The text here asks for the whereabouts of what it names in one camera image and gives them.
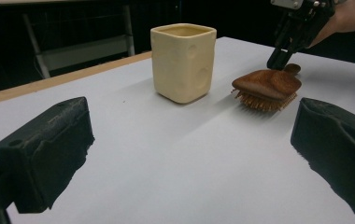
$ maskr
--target square ceramic cup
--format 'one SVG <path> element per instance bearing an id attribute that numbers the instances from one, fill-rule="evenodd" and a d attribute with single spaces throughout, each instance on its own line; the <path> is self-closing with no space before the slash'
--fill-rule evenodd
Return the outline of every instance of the square ceramic cup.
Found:
<path id="1" fill-rule="evenodd" d="M 216 29 L 177 23 L 150 30 L 155 90 L 187 104 L 210 90 L 215 58 Z"/>

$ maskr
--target white table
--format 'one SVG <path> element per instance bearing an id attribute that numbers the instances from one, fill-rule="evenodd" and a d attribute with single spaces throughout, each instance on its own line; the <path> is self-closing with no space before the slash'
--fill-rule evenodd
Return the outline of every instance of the white table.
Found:
<path id="1" fill-rule="evenodd" d="M 355 214 L 291 146 L 302 97 L 355 114 L 355 64 L 294 54 L 298 97 L 272 115 L 253 113 L 231 82 L 264 69 L 272 48 L 216 43 L 212 87 L 189 105 L 153 89 L 146 59 L 0 102 L 0 140 L 50 106 L 86 96 L 95 142 L 51 210 L 20 223 L 353 224 Z"/>

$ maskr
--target brush bristle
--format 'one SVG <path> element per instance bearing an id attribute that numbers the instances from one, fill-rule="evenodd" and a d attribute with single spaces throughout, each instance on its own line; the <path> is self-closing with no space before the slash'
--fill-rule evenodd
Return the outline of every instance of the brush bristle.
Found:
<path id="1" fill-rule="evenodd" d="M 297 93 L 295 92 L 294 94 L 290 95 L 283 101 L 273 101 L 273 100 L 266 100 L 260 97 L 256 97 L 253 95 L 250 95 L 248 93 L 240 91 L 235 98 L 239 98 L 240 101 L 248 106 L 249 108 L 252 109 L 257 109 L 257 110 L 262 110 L 264 112 L 270 112 L 270 111 L 277 111 L 277 110 L 282 110 L 288 104 L 293 101 L 297 96 Z"/>

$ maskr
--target metal leg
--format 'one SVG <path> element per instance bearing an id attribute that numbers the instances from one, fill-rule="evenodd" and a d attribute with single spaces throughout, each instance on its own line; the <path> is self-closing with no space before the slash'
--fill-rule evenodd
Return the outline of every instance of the metal leg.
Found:
<path id="1" fill-rule="evenodd" d="M 134 46 L 134 35 L 132 32 L 132 24 L 131 24 L 131 13 L 128 5 L 123 6 L 124 13 L 124 25 L 125 25 L 125 34 L 126 34 L 126 43 L 128 49 L 128 55 L 135 55 L 135 46 Z"/>
<path id="2" fill-rule="evenodd" d="M 38 65 L 40 66 L 40 70 L 42 73 L 43 78 L 49 78 L 50 72 L 47 68 L 46 64 L 44 63 L 43 56 L 40 51 L 40 47 L 37 44 L 37 39 L 35 36 L 35 32 L 32 29 L 32 25 L 30 24 L 29 17 L 27 14 L 23 14 L 23 21 L 25 22 L 26 30 L 28 31 L 30 40 L 32 42 L 33 49 L 35 50 L 35 57 L 37 58 Z"/>

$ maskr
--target wooden brush head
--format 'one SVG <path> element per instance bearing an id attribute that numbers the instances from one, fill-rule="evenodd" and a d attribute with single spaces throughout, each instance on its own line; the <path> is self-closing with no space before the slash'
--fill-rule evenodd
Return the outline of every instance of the wooden brush head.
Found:
<path id="1" fill-rule="evenodd" d="M 258 70 L 233 81 L 235 98 L 250 108 L 262 111 L 281 110 L 295 97 L 302 83 L 295 75 L 300 71 L 297 64 L 288 64 L 283 71 Z"/>

